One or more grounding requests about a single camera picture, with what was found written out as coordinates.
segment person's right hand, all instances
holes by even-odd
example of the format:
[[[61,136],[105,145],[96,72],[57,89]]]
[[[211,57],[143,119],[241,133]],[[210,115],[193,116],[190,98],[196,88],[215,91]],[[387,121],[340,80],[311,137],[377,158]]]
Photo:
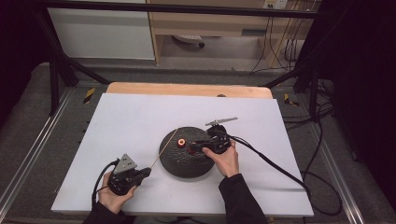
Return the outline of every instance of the person's right hand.
[[[216,154],[207,147],[204,147],[202,151],[215,162],[222,175],[231,177],[239,174],[238,153],[234,140],[231,140],[231,146],[222,154]]]
[[[113,193],[113,191],[111,191],[111,189],[107,186],[110,174],[111,172],[103,176],[103,189],[98,191],[99,202],[112,213],[118,214],[126,201],[134,197],[134,191],[137,189],[137,186],[133,186],[125,195],[119,196]]]

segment desk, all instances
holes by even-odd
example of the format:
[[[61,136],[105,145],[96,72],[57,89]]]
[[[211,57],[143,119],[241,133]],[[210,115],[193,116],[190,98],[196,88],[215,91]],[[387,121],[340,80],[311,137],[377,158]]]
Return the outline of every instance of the desk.
[[[238,91],[245,97],[236,97]],[[218,94],[229,97],[209,96]],[[276,100],[271,98],[269,90],[254,87],[111,84],[102,95],[51,210],[88,213],[94,182],[108,163],[127,153],[138,169],[150,167],[169,132],[185,126],[205,130],[205,123],[214,119],[238,117],[224,124],[229,134],[243,137],[301,179]],[[306,193],[298,184],[247,148],[237,148],[240,172],[267,216],[313,216]],[[123,211],[129,215],[223,215],[224,202],[218,190],[221,179],[216,166],[200,177],[182,179],[167,173],[157,162]]]

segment black round platform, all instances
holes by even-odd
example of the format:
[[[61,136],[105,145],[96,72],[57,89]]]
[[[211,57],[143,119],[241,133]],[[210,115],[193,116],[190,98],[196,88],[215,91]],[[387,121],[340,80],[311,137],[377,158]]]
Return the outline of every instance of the black round platform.
[[[165,136],[161,142],[160,153],[174,132],[175,130]],[[186,146],[177,146],[180,138],[186,140]],[[210,140],[210,137],[198,128],[179,128],[160,157],[163,167],[170,174],[181,178],[195,178],[206,174],[215,163],[202,152],[189,153],[188,143],[197,140]]]

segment handheld controller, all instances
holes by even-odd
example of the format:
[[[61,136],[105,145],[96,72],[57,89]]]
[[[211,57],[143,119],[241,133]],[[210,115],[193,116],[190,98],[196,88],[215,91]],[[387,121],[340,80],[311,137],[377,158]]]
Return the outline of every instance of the handheld controller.
[[[202,152],[202,148],[207,147],[214,153],[221,154],[231,146],[230,137],[222,125],[215,124],[206,130],[206,132],[211,137],[211,140],[198,140],[189,142],[189,149],[191,151]]]
[[[124,154],[108,179],[108,187],[117,195],[125,195],[133,186],[140,186],[151,173],[150,168],[135,169],[137,164]]]

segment white board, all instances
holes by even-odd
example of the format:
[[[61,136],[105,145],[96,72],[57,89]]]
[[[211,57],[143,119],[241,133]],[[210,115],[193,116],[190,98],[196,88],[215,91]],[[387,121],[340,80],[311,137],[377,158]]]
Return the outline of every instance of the white board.
[[[127,153],[137,169],[150,167],[162,140],[175,128],[206,130],[210,121],[233,117],[238,119],[223,123],[228,134],[247,140],[301,179],[276,100],[105,93],[51,210],[88,213],[94,183],[111,161]],[[236,148],[240,172],[267,216],[313,216],[300,185],[247,147]],[[225,213],[218,189],[221,179],[216,166],[203,176],[182,179],[158,161],[122,210],[131,215],[221,215]]]
[[[146,3],[145,0],[88,1]],[[155,59],[147,12],[49,8],[49,15],[69,57]]]

